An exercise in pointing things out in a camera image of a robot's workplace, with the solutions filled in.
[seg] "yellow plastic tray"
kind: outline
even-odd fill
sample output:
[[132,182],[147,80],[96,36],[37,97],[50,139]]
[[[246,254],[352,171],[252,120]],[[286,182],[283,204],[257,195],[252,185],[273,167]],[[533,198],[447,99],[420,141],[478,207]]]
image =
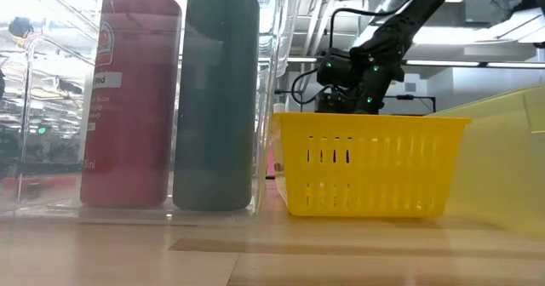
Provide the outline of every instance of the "yellow plastic tray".
[[440,216],[469,122],[448,117],[274,114],[278,190],[293,215]]

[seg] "wooden table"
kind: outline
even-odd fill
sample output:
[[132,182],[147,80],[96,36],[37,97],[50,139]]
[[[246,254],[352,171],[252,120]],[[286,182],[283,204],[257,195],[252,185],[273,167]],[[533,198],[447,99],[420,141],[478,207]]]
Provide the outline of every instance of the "wooden table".
[[2,286],[545,285],[545,242],[461,218],[0,225]]

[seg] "wall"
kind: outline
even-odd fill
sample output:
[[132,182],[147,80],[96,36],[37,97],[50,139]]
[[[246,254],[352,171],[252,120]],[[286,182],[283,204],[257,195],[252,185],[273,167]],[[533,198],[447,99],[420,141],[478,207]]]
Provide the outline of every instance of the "wall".
[[450,68],[428,80],[438,111],[544,83],[541,70]]
[[428,79],[427,94],[435,96],[438,111],[443,111],[455,106],[453,68],[445,69]]
[[[416,92],[405,92],[404,83],[416,83]],[[386,95],[412,94],[415,96],[427,96],[427,81],[421,80],[420,75],[405,74],[404,83],[395,83],[394,85],[390,85]],[[430,100],[423,100],[422,102],[420,100],[385,99],[384,104],[384,108],[382,108],[380,111],[382,115],[427,115],[428,113],[432,112],[429,108],[432,107],[433,103]]]

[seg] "clear acrylic bin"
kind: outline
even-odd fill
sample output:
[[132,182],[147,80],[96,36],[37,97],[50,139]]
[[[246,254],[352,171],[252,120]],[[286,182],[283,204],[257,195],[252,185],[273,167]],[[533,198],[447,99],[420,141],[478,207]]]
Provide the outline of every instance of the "clear acrylic bin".
[[301,0],[284,0],[284,10],[282,11],[282,20],[285,21],[281,25],[280,47],[278,51],[278,68],[276,70],[277,77],[285,74],[288,67],[288,57],[290,56],[291,40],[295,29],[295,20],[297,19],[297,11],[299,10],[299,2]]
[[[83,205],[79,193],[85,138],[93,125],[88,120],[102,0],[21,0],[32,4],[26,7],[7,5],[7,1],[0,0],[3,5],[2,22],[7,25],[15,17],[30,17],[33,30],[26,38],[16,38],[9,30],[2,30],[2,37],[8,39],[4,44],[9,45],[13,52],[3,64],[4,59],[0,59],[0,68],[6,76],[6,91],[0,105],[0,133],[4,140],[10,140],[13,149],[6,148],[0,152],[0,219],[216,224],[244,223],[255,215],[266,174],[266,138],[278,67],[280,32],[287,38],[293,33],[293,23],[285,25],[286,16],[281,16],[281,13],[286,3],[298,4],[297,0],[257,0],[259,63],[255,81],[251,202],[245,209],[226,212],[192,212],[174,206],[172,169],[175,164],[176,118],[172,119],[169,170],[164,170],[169,171],[164,203],[145,208],[115,209]],[[182,12],[176,117],[180,68],[183,68],[184,61],[189,60],[182,59],[187,0],[175,1]]]
[[545,236],[545,86],[438,112],[470,117],[446,212]]

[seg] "plastic container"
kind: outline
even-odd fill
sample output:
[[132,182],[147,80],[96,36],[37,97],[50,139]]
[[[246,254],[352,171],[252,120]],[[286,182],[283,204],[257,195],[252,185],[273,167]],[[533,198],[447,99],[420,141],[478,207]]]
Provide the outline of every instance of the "plastic container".
[[[91,0],[96,3],[96,9],[86,16],[88,19],[84,19],[82,15],[88,14],[87,10],[71,12],[70,7],[63,5],[61,7],[67,11],[61,13],[56,10],[58,6],[49,6],[58,1],[32,0],[32,6],[28,6],[30,0],[0,0],[0,4],[6,5],[3,11],[6,20],[10,19],[10,15],[30,16],[35,35],[40,37],[36,38],[37,41],[28,38],[20,46],[15,46],[16,41],[10,39],[6,44],[12,44],[9,49],[13,52],[2,52],[2,55],[10,56],[4,71],[8,78],[6,97],[9,100],[4,98],[0,105],[3,112],[0,124],[5,132],[17,140],[17,149],[14,150],[13,159],[4,160],[9,165],[9,174],[0,180],[0,213],[7,213],[7,216],[14,216],[17,220],[185,225],[245,223],[250,220],[248,218],[254,217],[260,207],[267,172],[266,132],[273,108],[273,82],[285,0],[257,0],[260,30],[255,121],[252,123],[251,199],[246,208],[236,213],[196,213],[174,206],[172,171],[176,144],[173,140],[170,165],[163,166],[169,168],[169,186],[164,203],[137,209],[99,209],[80,202],[83,148],[89,129],[90,94],[99,30],[98,27],[88,26],[89,20],[98,25],[96,17],[100,15],[101,2]],[[78,0],[74,5],[81,7],[87,1]],[[175,1],[185,12],[186,0]],[[184,19],[182,17],[181,38],[185,31]],[[185,56],[181,51],[177,54],[180,62],[178,68],[181,69]],[[178,96],[179,90],[176,90],[174,124],[178,113]],[[146,146],[146,142],[135,146]]]
[[545,86],[436,113],[470,117],[447,206],[516,232],[545,237]]
[[273,116],[278,190],[293,215],[434,217],[466,118]]
[[[272,106],[272,112],[286,112],[286,105],[284,103],[276,103]],[[268,148],[269,156],[267,158],[267,178],[274,179],[274,155],[273,148]]]
[[280,26],[280,47],[278,50],[277,77],[285,74],[288,67],[288,56],[290,55],[291,41],[295,29],[295,20],[299,11],[301,0],[284,0],[284,10],[282,11],[282,21]]

